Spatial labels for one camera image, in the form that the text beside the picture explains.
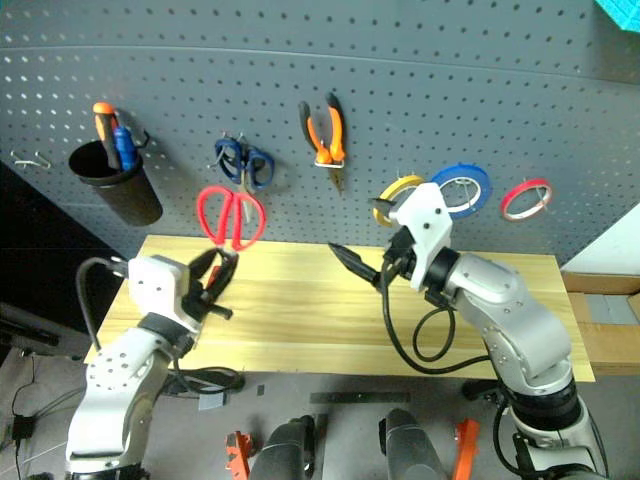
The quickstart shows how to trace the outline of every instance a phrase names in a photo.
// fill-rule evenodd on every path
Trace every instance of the pen holder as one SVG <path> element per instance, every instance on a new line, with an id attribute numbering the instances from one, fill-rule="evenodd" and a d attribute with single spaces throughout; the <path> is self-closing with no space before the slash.
<path id="1" fill-rule="evenodd" d="M 119 172 L 109 167 L 102 142 L 95 141 L 71 154 L 69 168 L 129 225 L 150 225 L 162 216 L 162 205 L 142 168 L 140 155 L 133 168 Z"/>

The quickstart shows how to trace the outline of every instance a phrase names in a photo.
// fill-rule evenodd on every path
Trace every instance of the scissors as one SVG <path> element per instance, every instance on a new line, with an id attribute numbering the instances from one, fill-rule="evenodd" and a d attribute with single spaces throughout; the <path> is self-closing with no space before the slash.
<path id="1" fill-rule="evenodd" d="M 224 203 L 222 204 L 222 210 L 220 211 L 220 218 L 218 219 L 218 228 L 215 233 L 209 227 L 209 222 L 207 221 L 207 216 L 205 214 L 207 200 L 212 195 L 222 195 L 224 197 Z M 241 243 L 243 205 L 249 205 L 255 208 L 260 220 L 256 233 L 244 244 Z M 234 192 L 222 185 L 213 185 L 204 188 L 198 194 L 196 211 L 204 233 L 219 247 L 224 246 L 227 241 L 227 225 L 229 223 L 229 219 L 233 215 L 233 233 L 230 239 L 231 248 L 237 252 L 253 245 L 262 236 L 267 225 L 267 214 L 265 213 L 264 207 L 258 200 L 249 193 Z"/>
<path id="2" fill-rule="evenodd" d="M 247 192 L 257 192 L 271 185 L 275 162 L 268 153 L 227 137 L 216 142 L 215 151 L 224 174 Z M 267 178 L 260 181 L 258 173 L 265 168 L 268 169 Z"/>

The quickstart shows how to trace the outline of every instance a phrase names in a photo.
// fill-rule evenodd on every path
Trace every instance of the blue screwdriver handle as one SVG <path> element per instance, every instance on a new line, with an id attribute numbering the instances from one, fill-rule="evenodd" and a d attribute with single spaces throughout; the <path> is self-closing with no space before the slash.
<path id="1" fill-rule="evenodd" d="M 124 171 L 131 170 L 136 164 L 136 157 L 138 152 L 136 146 L 133 144 L 131 133 L 127 128 L 117 126 L 113 130 L 113 136 L 115 139 L 116 150 L 120 154 L 120 161 L 122 162 L 122 169 Z"/>

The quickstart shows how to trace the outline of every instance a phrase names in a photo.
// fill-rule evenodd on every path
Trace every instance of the red tape roll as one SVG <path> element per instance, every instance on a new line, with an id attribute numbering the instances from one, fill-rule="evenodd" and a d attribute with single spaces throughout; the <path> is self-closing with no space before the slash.
<path id="1" fill-rule="evenodd" d="M 516 197 L 529 190 L 535 190 L 539 188 L 543 188 L 545 192 L 538 203 L 536 203 L 533 207 L 524 210 L 523 212 L 509 213 L 509 205 L 511 205 L 511 202 L 513 202 Z M 540 210 L 551 203 L 552 195 L 553 193 L 551 190 L 551 184 L 544 178 L 534 178 L 533 180 L 528 180 L 524 183 L 521 183 L 504 196 L 502 202 L 500 202 L 500 210 L 502 211 L 502 216 L 510 222 L 517 222 L 526 218 L 533 217 L 535 214 L 540 212 Z"/>

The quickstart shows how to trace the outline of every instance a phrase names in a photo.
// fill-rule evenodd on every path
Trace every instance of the cable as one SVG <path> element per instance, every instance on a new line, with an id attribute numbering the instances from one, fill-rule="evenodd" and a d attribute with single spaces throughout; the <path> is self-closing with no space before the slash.
<path id="1" fill-rule="evenodd" d="M 449 333 L 447 334 L 447 339 L 445 340 L 444 345 L 442 346 L 442 348 L 438 353 L 436 353 L 435 355 L 432 355 L 431 357 L 427 357 L 426 355 L 423 355 L 420 352 L 420 348 L 418 347 L 418 336 L 420 335 L 420 330 L 422 330 L 422 327 L 427 322 L 427 320 L 429 320 L 434 315 L 437 315 L 438 313 L 441 313 L 444 311 L 446 311 L 449 314 Z M 453 337 L 455 337 L 455 335 L 456 335 L 456 317 L 455 317 L 455 314 L 453 313 L 453 309 L 452 308 L 436 308 L 434 310 L 431 310 L 424 317 L 422 317 L 422 319 L 418 322 L 418 326 L 416 326 L 416 329 L 413 331 L 413 339 L 411 342 L 413 346 L 413 353 L 415 353 L 416 357 L 418 357 L 423 362 L 435 362 L 436 360 L 439 360 L 440 358 L 444 357 L 445 354 L 449 351 L 449 348 L 451 348 L 451 344 L 453 343 Z"/>
<path id="2" fill-rule="evenodd" d="M 89 306 L 89 295 L 87 294 L 87 273 L 94 265 L 104 265 L 109 268 L 112 264 L 109 260 L 100 257 L 87 258 L 82 262 L 76 271 L 76 293 L 78 295 L 78 302 L 80 302 L 80 309 L 82 310 L 84 324 L 89 332 L 89 337 L 91 337 L 91 343 L 93 343 L 93 346 L 97 351 L 100 351 L 100 342 L 98 341 L 95 321 Z"/>
<path id="3" fill-rule="evenodd" d="M 20 473 L 20 462 L 18 461 L 18 452 L 20 451 L 20 440 L 16 440 L 16 454 L 15 454 L 15 461 L 16 461 L 16 472 L 18 472 L 18 480 L 22 480 L 22 474 Z"/>
<path id="4" fill-rule="evenodd" d="M 44 417 L 45 415 L 47 415 L 49 412 L 51 412 L 51 410 L 53 410 L 54 408 L 56 408 L 58 405 L 60 405 L 61 403 L 66 402 L 67 400 L 75 397 L 76 395 L 78 395 L 79 393 L 84 392 L 84 387 L 80 387 L 80 388 L 76 388 L 74 390 L 70 390 L 66 393 L 63 393 L 62 395 L 60 395 L 58 398 L 56 398 L 55 400 L 52 400 L 51 402 L 49 402 L 47 405 L 45 405 L 44 407 L 42 407 L 40 410 L 38 410 L 35 414 L 36 419 L 40 419 L 42 417 Z"/>
<path id="5" fill-rule="evenodd" d="M 591 415 L 591 412 L 587 408 L 587 413 L 589 414 L 589 420 L 591 421 L 591 428 L 593 429 L 593 434 L 596 437 L 596 443 L 598 444 L 598 450 L 600 450 L 600 455 L 602 456 L 602 463 L 604 464 L 604 473 L 607 477 L 609 477 L 609 461 L 607 460 L 607 452 L 604 450 L 604 442 L 602 441 L 602 436 L 600 435 L 600 429 L 598 428 L 598 424 L 596 423 L 595 418 Z"/>
<path id="6" fill-rule="evenodd" d="M 391 321 L 391 312 L 389 307 L 389 285 L 387 284 L 387 269 L 389 267 L 389 262 L 385 260 L 382 263 L 382 271 L 380 272 L 380 293 L 382 294 L 382 316 L 384 317 L 384 325 L 387 328 L 387 333 L 389 334 L 389 338 L 391 339 L 391 343 L 393 344 L 396 352 L 402 357 L 402 359 L 414 370 L 420 373 L 426 373 L 428 375 L 441 375 L 444 373 L 455 372 L 456 370 L 460 370 L 461 368 L 468 367 L 469 365 L 473 365 L 474 363 L 484 362 L 485 360 L 489 360 L 488 355 L 481 355 L 478 357 L 473 357 L 468 360 L 464 360 L 460 363 L 456 363 L 454 365 L 450 365 L 448 367 L 442 368 L 428 368 L 423 365 L 420 365 L 415 360 L 413 360 L 407 352 L 402 348 L 402 344 L 400 340 L 398 340 L 398 336 L 393 328 L 393 322 Z"/>
<path id="7" fill-rule="evenodd" d="M 214 395 L 216 393 L 222 393 L 225 392 L 227 390 L 231 390 L 233 388 L 235 388 L 239 382 L 242 381 L 242 375 L 235 371 L 232 368 L 227 368 L 227 367 L 206 367 L 206 368 L 202 368 L 199 369 L 201 371 L 207 370 L 207 371 L 212 371 L 212 370 L 217 370 L 220 372 L 227 372 L 230 373 L 234 379 L 233 381 L 227 385 L 226 387 L 222 387 L 219 388 L 217 390 L 205 390 L 204 388 L 198 388 L 198 387 L 194 387 L 193 385 L 191 385 L 187 379 L 184 376 L 184 373 L 182 372 L 182 370 L 180 369 L 180 364 L 178 363 L 178 357 L 174 356 L 173 357 L 173 367 L 175 369 L 175 375 L 176 378 L 178 379 L 178 382 L 180 382 L 180 384 L 186 388 L 188 391 L 192 392 L 192 393 L 197 393 L 198 395 Z"/>
<path id="8" fill-rule="evenodd" d="M 523 478 L 524 477 L 532 477 L 532 478 L 543 477 L 543 478 L 545 478 L 547 475 L 549 475 L 551 473 L 551 471 L 549 469 L 547 469 L 547 470 L 521 470 L 518 467 L 514 467 L 513 465 L 511 465 L 509 463 L 509 461 L 505 458 L 504 454 L 502 453 L 502 448 L 500 448 L 500 420 L 502 420 L 502 414 L 507 409 L 508 405 L 509 405 L 508 400 L 506 398 L 503 399 L 502 402 L 500 403 L 500 405 L 498 406 L 498 410 L 496 411 L 496 416 L 493 419 L 493 448 L 496 451 L 496 456 L 498 457 L 498 460 L 500 460 L 500 463 L 502 463 L 504 468 L 509 470 L 514 475 L 518 475 L 518 476 L 523 477 Z"/>
<path id="9" fill-rule="evenodd" d="M 31 381 L 29 383 L 22 385 L 20 388 L 18 388 L 16 390 L 16 393 L 13 394 L 13 400 L 11 401 L 11 413 L 13 414 L 14 417 L 16 415 L 19 415 L 18 413 L 16 413 L 16 400 L 18 398 L 18 394 L 25 388 L 33 385 L 34 383 L 36 383 L 36 361 L 33 355 L 31 355 Z"/>
<path id="10" fill-rule="evenodd" d="M 37 418 L 37 420 L 38 421 L 44 420 L 45 418 L 50 417 L 51 415 L 55 415 L 56 413 L 64 412 L 66 410 L 74 410 L 75 411 L 76 408 L 78 408 L 78 405 L 69 405 L 68 407 L 62 407 L 62 408 L 59 408 L 57 410 L 52 410 L 51 412 L 47 412 L 44 415 L 39 416 Z"/>

